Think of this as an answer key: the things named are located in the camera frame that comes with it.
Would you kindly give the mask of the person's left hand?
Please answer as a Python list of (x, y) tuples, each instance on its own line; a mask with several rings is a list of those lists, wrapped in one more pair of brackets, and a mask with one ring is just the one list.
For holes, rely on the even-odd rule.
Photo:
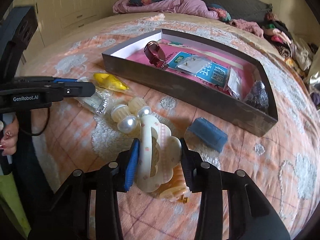
[(16, 117), (10, 124), (4, 127), (3, 137), (1, 137), (1, 150), (3, 156), (13, 155), (17, 150), (19, 124)]

